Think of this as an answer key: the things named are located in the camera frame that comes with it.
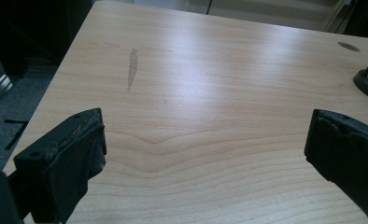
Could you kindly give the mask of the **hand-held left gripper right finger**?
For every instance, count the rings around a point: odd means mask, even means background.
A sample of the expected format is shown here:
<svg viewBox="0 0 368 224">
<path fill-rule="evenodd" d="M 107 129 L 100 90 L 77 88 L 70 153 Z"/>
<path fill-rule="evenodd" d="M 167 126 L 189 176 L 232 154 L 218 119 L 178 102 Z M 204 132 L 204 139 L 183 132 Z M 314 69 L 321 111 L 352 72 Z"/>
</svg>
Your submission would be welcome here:
<svg viewBox="0 0 368 224">
<path fill-rule="evenodd" d="M 368 217 L 368 125 L 343 114 L 316 109 L 304 154 Z"/>
</svg>

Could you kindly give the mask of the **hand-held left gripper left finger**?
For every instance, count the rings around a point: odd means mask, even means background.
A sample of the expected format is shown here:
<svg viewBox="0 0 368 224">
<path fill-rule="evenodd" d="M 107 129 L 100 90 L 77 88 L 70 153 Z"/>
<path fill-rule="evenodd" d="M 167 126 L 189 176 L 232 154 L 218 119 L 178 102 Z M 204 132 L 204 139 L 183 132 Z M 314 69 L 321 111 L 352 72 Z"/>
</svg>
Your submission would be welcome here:
<svg viewBox="0 0 368 224">
<path fill-rule="evenodd" d="M 99 108 L 77 113 L 14 157 L 13 195 L 20 217 L 65 223 L 106 166 L 106 139 Z"/>
</svg>

